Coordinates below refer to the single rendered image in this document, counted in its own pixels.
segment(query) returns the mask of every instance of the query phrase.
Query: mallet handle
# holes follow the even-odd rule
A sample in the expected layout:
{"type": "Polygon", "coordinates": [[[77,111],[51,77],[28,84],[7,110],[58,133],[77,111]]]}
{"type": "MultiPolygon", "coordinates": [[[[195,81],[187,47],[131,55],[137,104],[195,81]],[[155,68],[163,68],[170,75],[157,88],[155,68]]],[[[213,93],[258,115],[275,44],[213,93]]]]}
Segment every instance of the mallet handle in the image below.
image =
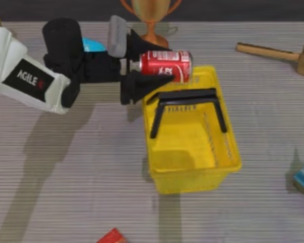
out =
{"type": "Polygon", "coordinates": [[[299,53],[286,52],[286,51],[281,51],[281,50],[272,49],[272,48],[268,48],[268,47],[255,46],[255,45],[250,45],[250,44],[245,44],[245,43],[238,43],[237,51],[265,56],[265,57],[279,58],[279,59],[284,59],[284,60],[293,61],[293,62],[297,62],[299,59],[299,53]]]}

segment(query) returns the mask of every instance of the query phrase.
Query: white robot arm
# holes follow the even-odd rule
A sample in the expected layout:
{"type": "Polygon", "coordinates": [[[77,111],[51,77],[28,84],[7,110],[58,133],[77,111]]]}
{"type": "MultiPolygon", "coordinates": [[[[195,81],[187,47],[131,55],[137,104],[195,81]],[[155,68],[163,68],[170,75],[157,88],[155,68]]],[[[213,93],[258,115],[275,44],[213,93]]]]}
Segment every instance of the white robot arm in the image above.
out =
{"type": "Polygon", "coordinates": [[[66,76],[27,56],[27,47],[0,27],[0,94],[30,107],[65,114],[68,108],[61,105],[61,96],[69,84],[66,76]]]}

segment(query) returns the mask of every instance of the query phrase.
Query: orange trophy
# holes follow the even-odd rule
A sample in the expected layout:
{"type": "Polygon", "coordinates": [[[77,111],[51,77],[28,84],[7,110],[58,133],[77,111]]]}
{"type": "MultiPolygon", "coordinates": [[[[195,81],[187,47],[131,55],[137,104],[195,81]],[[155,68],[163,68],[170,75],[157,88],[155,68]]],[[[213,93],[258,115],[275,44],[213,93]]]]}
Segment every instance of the orange trophy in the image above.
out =
{"type": "Polygon", "coordinates": [[[172,7],[170,7],[171,0],[131,0],[132,7],[126,0],[120,1],[129,12],[147,24],[147,34],[142,36],[144,40],[161,47],[169,47],[164,37],[155,34],[155,24],[173,12],[182,0],[176,0],[172,7]]]}

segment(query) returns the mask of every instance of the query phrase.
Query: trophy handle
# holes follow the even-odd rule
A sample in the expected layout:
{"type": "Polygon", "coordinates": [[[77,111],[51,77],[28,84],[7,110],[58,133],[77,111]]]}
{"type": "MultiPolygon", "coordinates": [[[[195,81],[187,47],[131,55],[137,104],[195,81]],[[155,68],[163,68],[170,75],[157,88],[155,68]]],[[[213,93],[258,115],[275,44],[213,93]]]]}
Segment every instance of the trophy handle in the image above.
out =
{"type": "Polygon", "coordinates": [[[125,7],[125,9],[128,10],[128,12],[135,14],[133,8],[131,8],[131,6],[128,5],[126,0],[120,0],[120,1],[121,1],[121,4],[125,7]]]}
{"type": "Polygon", "coordinates": [[[171,8],[169,8],[168,14],[171,14],[180,4],[182,0],[177,0],[171,8]]]}

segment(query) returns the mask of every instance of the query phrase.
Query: light blue eraser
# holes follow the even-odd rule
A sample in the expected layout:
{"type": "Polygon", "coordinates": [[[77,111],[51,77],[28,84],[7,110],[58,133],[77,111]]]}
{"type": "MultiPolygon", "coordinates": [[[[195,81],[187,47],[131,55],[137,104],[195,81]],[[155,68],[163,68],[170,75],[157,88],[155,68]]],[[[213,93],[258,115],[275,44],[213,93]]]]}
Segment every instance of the light blue eraser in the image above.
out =
{"type": "Polygon", "coordinates": [[[82,38],[82,41],[83,41],[83,46],[84,46],[85,52],[104,52],[104,51],[106,51],[105,46],[100,42],[97,42],[95,40],[88,39],[88,38],[82,38]]]}

